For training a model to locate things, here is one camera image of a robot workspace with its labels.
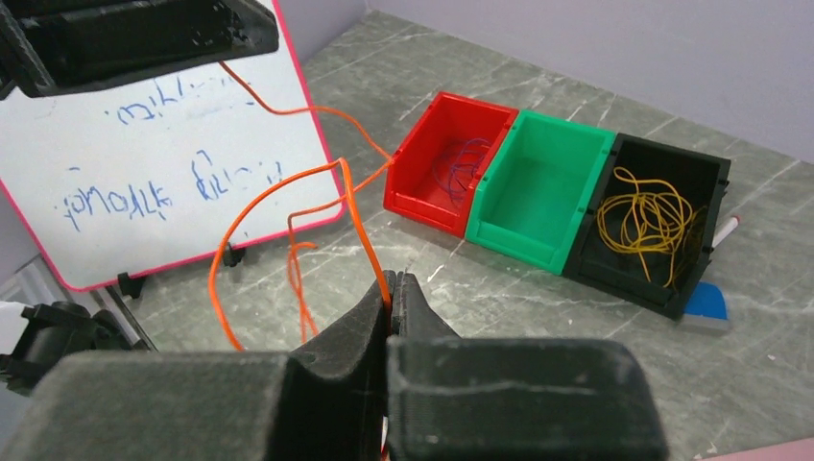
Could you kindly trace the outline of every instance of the orange cable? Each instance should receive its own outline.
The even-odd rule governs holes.
[[[246,83],[245,80],[243,80],[239,75],[237,75],[237,73],[234,70],[232,70],[231,67],[228,66],[228,64],[226,64],[223,61],[221,61],[220,64],[221,64],[221,67],[223,67],[223,69],[229,74],[229,76],[231,76],[231,78],[234,79],[235,82],[240,84],[240,86],[242,86],[243,89],[245,89],[251,95],[251,97],[254,98],[254,101],[256,101],[257,104],[259,104],[260,107],[265,109],[266,111],[268,111],[270,113],[273,113],[274,115],[293,115],[295,113],[310,112],[310,111],[327,112],[327,113],[332,113],[334,115],[338,115],[338,116],[346,119],[348,122],[352,123],[353,126],[356,127],[356,130],[359,130],[359,133],[361,133],[362,136],[365,137],[365,140],[368,141],[368,143],[373,147],[373,149],[375,149],[376,152],[381,154],[382,157],[390,158],[390,154],[388,154],[387,151],[382,149],[381,146],[376,144],[376,141],[374,141],[373,138],[365,130],[365,128],[362,127],[361,123],[359,123],[355,118],[351,117],[350,115],[342,112],[341,110],[334,109],[334,108],[329,108],[328,106],[308,106],[308,107],[305,107],[305,108],[287,109],[287,110],[274,109],[271,106],[269,106],[268,104],[266,104],[266,102],[263,101],[263,98],[261,98],[260,95],[258,95],[257,92],[254,91],[254,88],[252,88],[251,85]]]
[[[229,238],[234,233],[234,231],[237,229],[237,227],[240,225],[240,223],[243,221],[243,219],[246,217],[246,215],[248,215],[249,212],[257,204],[259,204],[261,201],[266,199],[269,195],[274,193],[276,190],[278,190],[279,188],[283,187],[284,185],[286,185],[288,183],[297,181],[297,180],[299,180],[301,178],[304,178],[306,176],[310,176],[310,175],[313,175],[313,174],[316,174],[316,173],[331,169],[334,166],[336,166],[337,163],[339,163],[339,165],[342,167],[343,179],[344,179],[344,182],[345,182],[345,191],[346,191],[345,195],[340,196],[338,199],[336,199],[336,200],[334,200],[334,201],[332,201],[332,202],[330,202],[328,204],[324,204],[324,205],[321,205],[321,206],[316,206],[316,207],[313,207],[313,208],[308,208],[308,209],[305,209],[305,210],[302,210],[302,211],[297,211],[297,212],[292,213],[292,214],[290,214],[288,216],[288,234],[289,234],[289,241],[291,243],[291,249],[289,251],[288,258],[287,258],[287,265],[288,265],[288,267],[287,267],[287,269],[288,269],[287,270],[287,275],[288,275],[289,283],[291,284],[291,287],[294,290],[294,292],[297,295],[297,298],[299,300],[299,332],[300,332],[300,336],[301,336],[301,341],[304,343],[307,340],[307,333],[306,333],[306,330],[305,330],[305,322],[308,323],[308,326],[310,326],[311,331],[315,335],[318,334],[318,331],[317,331],[317,326],[314,323],[314,319],[311,316],[311,313],[310,313],[310,311],[308,309],[308,306],[307,306],[307,304],[305,302],[304,293],[303,293],[303,290],[302,290],[302,274],[301,274],[300,268],[299,268],[299,260],[297,258],[297,250],[300,249],[300,248],[315,249],[315,248],[317,248],[317,245],[312,243],[312,242],[302,242],[302,243],[297,243],[296,242],[293,220],[294,220],[295,217],[298,217],[298,216],[311,214],[311,213],[316,213],[316,212],[322,211],[324,209],[328,209],[328,208],[330,208],[332,206],[336,206],[339,203],[341,203],[342,200],[347,200],[348,208],[350,209],[350,216],[351,216],[351,219],[353,220],[353,225],[356,228],[356,232],[359,235],[359,239],[362,241],[362,245],[365,247],[365,252],[367,253],[368,259],[371,262],[371,266],[373,268],[373,271],[376,274],[376,279],[377,279],[378,284],[379,284],[379,290],[382,293],[382,303],[384,304],[384,308],[385,308],[385,310],[386,310],[386,312],[387,312],[387,314],[389,316],[390,312],[391,312],[391,309],[392,309],[392,302],[391,302],[391,297],[390,297],[390,288],[387,285],[387,279],[385,278],[384,273],[382,272],[381,265],[378,262],[378,258],[376,257],[375,250],[373,249],[372,244],[371,244],[370,240],[368,239],[367,234],[365,233],[364,225],[362,223],[361,217],[359,216],[359,211],[358,211],[358,209],[356,207],[356,199],[355,199],[354,194],[356,192],[358,192],[359,190],[361,190],[362,188],[366,187],[371,182],[375,181],[376,178],[381,176],[381,174],[384,173],[384,171],[387,170],[388,167],[390,167],[390,164],[391,164],[391,161],[392,161],[392,158],[391,158],[390,154],[388,154],[387,151],[382,149],[381,146],[376,144],[376,142],[368,134],[368,132],[365,130],[365,128],[362,127],[362,124],[359,123],[352,116],[350,116],[350,115],[348,115],[348,114],[346,114],[346,113],[344,113],[344,112],[342,112],[340,110],[325,107],[325,106],[309,106],[309,107],[305,107],[305,108],[288,109],[288,110],[274,109],[271,106],[269,106],[268,104],[266,104],[266,102],[263,100],[263,98],[261,98],[260,95],[258,95],[254,91],[254,89],[251,88],[251,86],[246,81],[244,81],[239,75],[237,75],[237,73],[234,72],[225,62],[221,61],[220,65],[229,74],[229,76],[231,76],[232,79],[234,79],[238,84],[240,84],[240,86],[242,86],[251,95],[251,97],[254,99],[254,101],[256,101],[257,104],[259,104],[260,107],[263,108],[264,110],[266,110],[267,112],[270,112],[270,113],[273,113],[273,114],[276,114],[276,115],[290,115],[290,114],[302,113],[302,112],[308,112],[308,111],[323,111],[323,112],[327,112],[327,113],[332,113],[334,115],[338,115],[338,116],[346,119],[351,124],[353,124],[353,126],[356,127],[356,129],[359,131],[359,133],[362,134],[362,136],[365,138],[366,141],[368,141],[368,143],[372,146],[372,148],[374,150],[376,150],[379,154],[382,155],[382,157],[384,157],[387,160],[378,170],[376,170],[367,179],[360,182],[356,187],[353,187],[352,186],[353,185],[352,178],[350,177],[350,168],[347,165],[347,162],[345,161],[344,158],[339,158],[339,159],[337,159],[335,161],[332,161],[332,162],[328,163],[325,166],[321,166],[321,167],[318,167],[318,168],[314,168],[314,169],[307,170],[307,171],[304,171],[302,173],[296,174],[296,175],[284,180],[283,182],[280,182],[279,184],[270,187],[263,194],[260,194],[257,198],[252,200],[251,203],[249,203],[249,205],[240,213],[240,215],[238,215],[238,217],[235,219],[235,221],[232,223],[231,227],[229,228],[229,230],[227,232],[227,235],[225,235],[224,239],[221,241],[221,245],[219,246],[218,251],[215,254],[215,257],[212,260],[212,266],[211,266],[211,268],[209,270],[209,297],[212,300],[212,305],[215,307],[215,311],[218,314],[218,319],[220,320],[221,325],[224,328],[224,332],[226,333],[227,338],[231,342],[232,346],[238,351],[243,351],[244,350],[243,345],[240,344],[240,341],[237,339],[237,337],[234,335],[234,332],[231,330],[231,326],[228,323],[228,319],[226,318],[226,314],[224,313],[224,310],[221,307],[221,303],[220,303],[220,300],[218,298],[217,288],[216,288],[216,276],[217,276],[218,266],[220,264],[221,258],[223,257],[223,251],[225,250],[226,246],[228,245]],[[389,459],[388,458],[388,452],[387,452],[386,448],[383,448],[382,449],[382,460],[386,460],[386,459]]]
[[[359,130],[359,132],[362,134],[362,136],[365,137],[365,139],[370,143],[370,145],[373,147],[373,149],[375,149],[379,154],[381,154],[387,160],[385,162],[385,164],[383,164],[378,170],[376,170],[376,172],[374,172],[370,177],[368,177],[367,179],[365,179],[364,181],[362,181],[361,183],[359,183],[356,187],[353,187],[352,189],[347,189],[347,187],[348,187],[347,178],[350,176],[349,168],[348,168],[347,174],[344,174],[344,176],[346,177],[346,191],[347,191],[345,195],[340,196],[338,199],[336,199],[336,200],[334,200],[334,201],[332,201],[332,202],[330,202],[328,204],[324,204],[322,206],[317,206],[317,207],[309,208],[307,210],[302,210],[302,211],[298,211],[296,213],[292,213],[288,217],[289,239],[290,239],[290,242],[291,242],[291,245],[292,245],[291,251],[289,252],[288,259],[287,259],[288,279],[289,279],[289,283],[291,284],[292,290],[295,292],[295,294],[297,295],[298,300],[299,300],[300,335],[301,335],[302,341],[305,342],[306,339],[307,339],[307,334],[306,334],[306,331],[305,331],[305,323],[306,322],[308,323],[308,326],[310,326],[310,328],[311,328],[311,330],[312,330],[312,332],[314,334],[317,334],[317,328],[316,328],[316,324],[314,323],[313,317],[311,316],[311,313],[310,313],[310,311],[308,309],[308,306],[307,306],[307,304],[305,302],[305,299],[304,299],[304,294],[303,294],[303,290],[302,290],[301,273],[300,273],[300,269],[299,269],[299,260],[298,260],[298,256],[297,256],[297,250],[299,248],[303,248],[303,247],[308,247],[308,248],[313,249],[313,248],[316,248],[316,245],[313,244],[313,243],[310,243],[310,242],[305,242],[303,244],[297,244],[297,242],[295,240],[295,236],[294,236],[294,227],[293,227],[292,220],[293,220],[294,217],[297,217],[297,216],[322,211],[324,209],[335,206],[335,205],[339,204],[342,200],[344,200],[346,197],[348,197],[348,191],[349,191],[350,194],[353,194],[353,193],[361,190],[363,187],[367,186],[368,184],[373,182],[376,178],[381,176],[382,173],[384,173],[384,171],[390,166],[391,156],[387,153],[387,151],[382,149],[378,144],[375,143],[375,141],[372,140],[371,136],[367,133],[367,131],[365,131],[365,129],[362,127],[362,125],[356,119],[354,119],[352,116],[350,116],[350,115],[348,115],[348,114],[346,114],[346,113],[344,113],[344,112],[342,112],[340,110],[337,110],[337,109],[334,109],[334,108],[329,108],[329,107],[324,107],[324,106],[310,106],[310,107],[306,107],[306,108],[288,109],[288,110],[274,109],[274,108],[270,107],[254,91],[254,89],[251,88],[251,86],[246,81],[244,81],[239,75],[237,75],[237,73],[234,72],[225,62],[220,62],[220,65],[229,74],[229,76],[231,76],[240,86],[242,86],[250,94],[250,96],[257,102],[257,104],[259,104],[260,107],[262,107],[264,110],[266,110],[266,111],[268,111],[270,113],[273,113],[273,114],[277,114],[277,115],[289,115],[289,114],[302,113],[302,112],[307,112],[307,111],[324,111],[324,112],[332,113],[332,114],[335,114],[335,115],[339,115],[342,118],[345,118],[351,124],[353,124],[356,127],[356,129]],[[320,171],[325,171],[325,170],[324,169],[321,169],[321,170],[314,169],[314,170],[308,170],[308,171],[303,172],[303,173],[314,174],[314,173],[317,173],[317,172],[320,172]],[[294,177],[289,179],[290,181],[286,181],[285,183],[287,184],[289,182],[296,181],[296,180],[298,180],[298,179],[300,179],[300,178],[302,178],[304,176],[295,175]],[[358,211],[354,210],[354,209],[351,210],[351,215],[353,215],[354,211],[356,211],[357,216],[358,216]],[[360,236],[361,236],[361,235],[364,234],[364,228],[361,227],[360,224],[361,223],[356,223],[354,221],[354,225],[356,225],[357,232],[359,232]],[[378,265],[378,261],[375,258],[375,252],[372,249],[372,245],[370,245],[370,241],[368,241],[367,243],[368,244],[365,245],[365,241],[363,241],[363,245],[365,246],[365,250],[368,253],[369,258],[371,259],[371,264],[373,265],[373,267],[375,269],[376,266]],[[391,308],[390,293],[389,293],[389,290],[387,288],[386,281],[384,279],[384,274],[383,273],[381,273],[381,274],[377,273],[376,276],[377,276],[378,281],[379,281],[379,287],[380,287],[380,289],[382,290],[382,293],[383,293],[382,298],[383,298],[383,302],[385,304],[385,308],[388,309],[388,311],[389,311],[390,308]],[[210,285],[210,297],[211,297],[212,293],[213,293],[213,290],[211,289],[211,285]],[[217,298],[217,293],[215,291],[215,296],[212,297],[212,303],[215,306],[215,309],[216,309],[216,311],[218,313],[219,320],[221,320],[221,324],[224,327],[225,333],[227,334],[227,338],[230,340],[232,345],[235,346],[236,349],[242,350],[242,346],[240,346],[239,341],[237,341],[237,338],[234,337],[233,332],[231,332],[231,328],[230,328],[230,326],[228,324],[226,316],[223,314],[223,310],[219,309],[220,303],[216,298]]]
[[[355,191],[354,191],[354,187],[353,187],[353,183],[352,183],[352,177],[350,176],[350,167],[347,165],[347,161],[345,161],[344,158],[338,158],[338,159],[336,159],[336,160],[334,160],[334,161],[332,161],[332,162],[330,162],[328,164],[318,166],[316,168],[312,168],[310,170],[306,170],[306,171],[297,173],[296,175],[293,175],[293,176],[291,176],[289,178],[286,178],[282,182],[279,182],[279,183],[273,185],[272,187],[269,187],[268,189],[266,189],[266,191],[264,191],[262,194],[255,197],[254,200],[252,200],[243,209],[243,211],[240,212],[240,214],[237,216],[237,218],[235,218],[234,222],[232,222],[231,226],[229,226],[229,229],[227,230],[226,235],[224,235],[224,238],[221,240],[221,243],[218,246],[217,251],[215,252],[215,256],[212,259],[212,265],[209,267],[209,280],[208,280],[209,298],[212,301],[212,305],[215,308],[215,312],[218,315],[218,320],[220,321],[221,326],[224,329],[224,333],[226,334],[226,336],[227,336],[229,342],[231,343],[231,345],[236,350],[244,351],[245,348],[243,347],[243,345],[240,343],[240,341],[235,336],[234,331],[232,331],[232,329],[231,329],[231,325],[229,324],[228,319],[226,317],[226,314],[224,313],[223,307],[221,306],[221,301],[220,301],[220,298],[218,297],[218,291],[217,291],[218,268],[220,267],[220,263],[221,263],[221,261],[223,259],[223,254],[224,254],[224,251],[226,250],[229,239],[234,234],[234,232],[237,230],[237,227],[240,226],[240,223],[242,223],[243,220],[246,218],[246,216],[254,209],[254,207],[257,206],[258,204],[260,204],[260,202],[265,200],[267,197],[269,197],[270,195],[272,195],[273,193],[278,191],[278,189],[290,184],[291,182],[295,182],[295,181],[298,181],[298,180],[300,180],[302,178],[312,176],[312,175],[315,175],[317,173],[321,173],[323,171],[330,170],[330,169],[334,168],[337,165],[340,165],[340,167],[342,168],[343,180],[344,180],[344,183],[345,183],[345,195],[343,196],[343,198],[345,198],[347,200],[347,205],[348,205],[348,208],[350,210],[350,217],[353,220],[353,225],[356,228],[357,233],[359,234],[359,239],[362,241],[362,246],[365,248],[365,252],[368,255],[368,259],[371,261],[371,266],[373,268],[373,271],[376,274],[376,279],[378,280],[379,289],[382,292],[382,299],[383,299],[383,302],[385,304],[385,308],[388,310],[388,312],[390,311],[391,300],[390,300],[390,290],[389,290],[389,287],[388,287],[388,284],[387,284],[387,279],[384,276],[384,272],[381,269],[381,265],[379,264],[378,258],[376,257],[373,246],[372,246],[370,240],[368,239],[367,234],[365,233],[365,228],[364,228],[364,226],[362,224],[362,219],[359,216],[359,210],[358,210],[358,208],[356,206],[356,198],[355,198],[355,195],[354,195]]]

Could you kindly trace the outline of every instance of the purple wall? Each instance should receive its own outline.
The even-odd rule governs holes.
[[[809,0],[368,3],[814,162]]]
[[[350,29],[367,8],[365,0],[278,1],[301,61],[307,61]]]

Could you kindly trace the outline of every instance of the gray marble surface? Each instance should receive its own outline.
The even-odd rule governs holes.
[[[610,338],[628,346],[647,372],[673,459],[814,436],[814,166],[377,12],[304,72],[317,104],[353,114],[390,151],[434,94],[447,90],[731,158],[721,215],[737,213],[743,223],[705,274],[730,307],[734,330],[719,338],[676,330],[655,313],[385,211],[383,180],[358,201],[383,266],[415,273],[462,335]],[[347,122],[321,120],[333,155],[349,161],[357,181],[381,164]],[[373,275],[349,218],[303,239],[320,244],[301,262],[307,300],[324,327],[358,301]],[[253,248],[248,264],[220,278],[228,317],[248,349],[299,342],[286,252],[284,241]],[[131,303],[160,349],[229,349],[206,295],[207,266],[152,277]]]

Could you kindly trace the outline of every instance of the black clip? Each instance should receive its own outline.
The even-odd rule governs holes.
[[[122,296],[130,296],[134,300],[141,297],[141,289],[144,288],[144,282],[147,281],[147,277],[131,279],[127,272],[123,272],[117,277],[119,279],[119,290],[122,292]]]
[[[230,243],[227,243],[227,248],[224,250],[225,266],[235,267],[240,264],[244,257],[246,257],[245,248],[233,248]]]

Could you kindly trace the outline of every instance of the whiteboard pink frame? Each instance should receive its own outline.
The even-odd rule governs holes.
[[[294,68],[297,70],[297,77],[299,78],[299,84],[302,86],[302,93],[305,96],[305,101],[308,103],[308,106],[313,106],[314,103],[311,100],[311,92],[308,90],[308,84],[305,81],[304,75],[302,74],[302,68],[299,65],[299,59],[297,57],[297,51],[294,49],[294,43],[291,41],[291,36],[288,33],[288,27],[285,24],[285,18],[283,17],[282,8],[279,6],[279,1],[278,0],[271,0],[271,3],[274,5],[275,12],[276,12],[277,27],[279,27],[280,33],[282,34],[283,38],[285,39],[285,41],[288,44],[288,51],[289,51],[289,54],[291,55],[291,60],[294,63]],[[320,142],[322,143],[323,149],[325,151],[325,161],[326,162],[331,162],[331,161],[333,161],[333,156],[330,154],[330,150],[328,149],[328,143],[325,140],[325,136],[324,136],[324,132],[323,132],[323,126],[320,124],[320,118],[317,116],[316,112],[314,112],[314,111],[311,112],[311,117],[314,120],[314,125],[317,128],[317,133],[320,136]],[[340,180],[339,180],[339,174],[337,174],[336,169],[332,169],[331,174],[333,175],[334,182],[336,183],[337,192],[339,193],[340,196],[342,196],[343,188],[342,188]],[[111,279],[111,280],[103,281],[101,283],[97,283],[95,285],[85,286],[85,287],[71,286],[70,284],[68,284],[65,281],[65,279],[62,277],[62,274],[60,274],[60,271],[57,269],[57,266],[54,264],[54,262],[51,260],[51,258],[48,256],[48,254],[45,252],[45,249],[42,246],[42,244],[39,242],[39,239],[36,238],[36,234],[34,234],[34,230],[31,228],[28,221],[25,219],[25,216],[23,215],[23,212],[20,209],[20,207],[14,201],[14,198],[12,197],[12,194],[9,192],[9,189],[6,187],[5,184],[3,184],[3,180],[0,180],[0,189],[3,191],[4,194],[6,194],[6,197],[8,197],[9,202],[12,204],[12,208],[14,209],[14,212],[16,212],[17,216],[19,216],[20,220],[22,221],[23,225],[25,226],[26,230],[28,231],[28,234],[31,235],[31,237],[34,239],[34,242],[36,243],[36,246],[39,248],[39,251],[42,253],[42,257],[48,263],[48,267],[51,268],[51,271],[54,273],[54,276],[57,278],[57,280],[60,282],[60,284],[62,286],[64,286],[65,288],[67,288],[68,290],[71,290],[71,291],[85,292],[85,291],[92,291],[92,290],[96,290],[96,289],[99,289],[99,288],[103,288],[103,287],[108,286],[108,285],[113,285],[115,283],[118,283],[118,279]],[[320,226],[325,226],[325,225],[334,223],[334,222],[338,221],[342,217],[343,214],[345,214],[346,210],[347,210],[347,204],[345,203],[345,201],[342,201],[339,212],[336,214],[336,216],[332,216],[330,218],[323,219],[322,221],[317,221],[317,222],[306,224],[306,225],[303,225],[303,226],[300,226],[300,227],[294,227],[294,230],[295,231],[306,231],[306,230],[309,230],[309,229],[314,229],[314,228],[317,228],[317,227],[320,227]],[[244,242],[242,244],[235,245],[234,248],[237,248],[237,249],[246,248],[246,247],[249,247],[249,246],[252,246],[252,245],[257,245],[257,244],[260,244],[260,243],[268,242],[270,240],[274,240],[274,239],[277,239],[277,238],[279,238],[279,237],[281,237],[283,235],[286,235],[287,233],[288,233],[287,231],[282,231],[282,232],[273,233],[273,234],[265,236],[265,237],[255,238],[255,239],[250,240],[248,242]],[[181,261],[171,262],[169,264],[164,264],[162,266],[158,266],[158,267],[155,267],[153,269],[148,269],[146,271],[142,271],[142,272],[139,272],[137,274],[128,274],[128,275],[133,279],[137,279],[137,278],[144,277],[144,276],[149,276],[151,274],[155,274],[155,273],[158,273],[158,272],[163,272],[163,271],[167,271],[167,270],[170,270],[170,269],[174,269],[174,268],[182,266],[184,264],[189,264],[189,263],[200,261],[200,260],[203,260],[203,259],[208,259],[208,258],[211,258],[213,256],[215,256],[215,251],[214,250],[212,252],[210,252],[210,253],[205,253],[203,255],[197,255],[197,256],[189,257],[189,258],[186,258],[186,259],[181,260]]]

